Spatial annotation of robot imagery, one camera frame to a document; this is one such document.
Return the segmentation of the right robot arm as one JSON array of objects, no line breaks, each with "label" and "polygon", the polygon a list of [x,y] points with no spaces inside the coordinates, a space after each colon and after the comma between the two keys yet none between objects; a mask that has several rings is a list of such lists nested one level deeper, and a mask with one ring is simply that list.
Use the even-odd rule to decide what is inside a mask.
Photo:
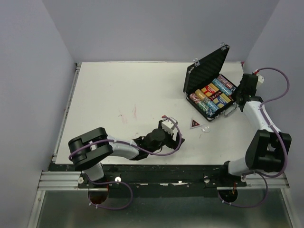
[{"label": "right robot arm", "polygon": [[265,109],[265,102],[256,96],[257,86],[263,80],[257,74],[243,74],[233,93],[238,108],[256,133],[242,158],[224,163],[225,170],[218,175],[219,182],[224,186],[234,183],[236,176],[261,171],[263,176],[274,178],[286,168],[292,138],[276,127]]}]

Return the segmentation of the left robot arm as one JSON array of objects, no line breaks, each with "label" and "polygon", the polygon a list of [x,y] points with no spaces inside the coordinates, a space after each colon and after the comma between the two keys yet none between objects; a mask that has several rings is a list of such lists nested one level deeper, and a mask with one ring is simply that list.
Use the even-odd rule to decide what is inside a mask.
[{"label": "left robot arm", "polygon": [[68,142],[70,155],[76,171],[81,171],[96,188],[105,183],[101,161],[108,156],[122,157],[130,161],[146,159],[148,155],[169,156],[177,152],[185,139],[178,128],[178,122],[163,116],[158,127],[146,136],[124,141],[107,134],[99,127]]}]

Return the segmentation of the clear round dealer button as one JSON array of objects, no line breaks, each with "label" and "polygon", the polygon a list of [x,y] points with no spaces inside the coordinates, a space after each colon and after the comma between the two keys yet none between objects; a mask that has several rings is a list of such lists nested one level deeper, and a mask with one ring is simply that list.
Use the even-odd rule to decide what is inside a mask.
[{"label": "clear round dealer button", "polygon": [[201,130],[204,132],[204,133],[209,133],[210,132],[210,127],[208,125],[203,125],[201,127]]}]

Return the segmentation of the red triangular dealer card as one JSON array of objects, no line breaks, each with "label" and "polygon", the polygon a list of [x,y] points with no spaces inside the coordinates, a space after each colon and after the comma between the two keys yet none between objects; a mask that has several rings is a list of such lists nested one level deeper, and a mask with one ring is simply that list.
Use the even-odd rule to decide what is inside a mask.
[{"label": "red triangular dealer card", "polygon": [[190,121],[190,129],[194,129],[194,128],[197,128],[197,127],[200,127],[201,124],[198,123],[196,120],[194,120],[193,118],[191,119]]}]

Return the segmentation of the light blue chip stack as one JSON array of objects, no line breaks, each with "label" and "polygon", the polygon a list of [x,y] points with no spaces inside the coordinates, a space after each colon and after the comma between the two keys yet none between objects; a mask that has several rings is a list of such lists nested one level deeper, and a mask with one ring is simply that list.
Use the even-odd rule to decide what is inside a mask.
[{"label": "light blue chip stack", "polygon": [[221,91],[224,95],[226,95],[230,100],[233,99],[233,98],[232,98],[233,92],[232,92],[230,89],[226,88],[224,85],[221,85],[221,86],[219,87],[219,89],[220,89],[220,91]]},{"label": "light blue chip stack", "polygon": [[219,109],[219,107],[209,99],[207,99],[205,103],[208,106],[208,108],[211,109],[212,112],[214,113]]},{"label": "light blue chip stack", "polygon": [[215,85],[218,89],[222,89],[224,87],[224,85],[217,79],[213,79],[212,80],[213,85]]}]

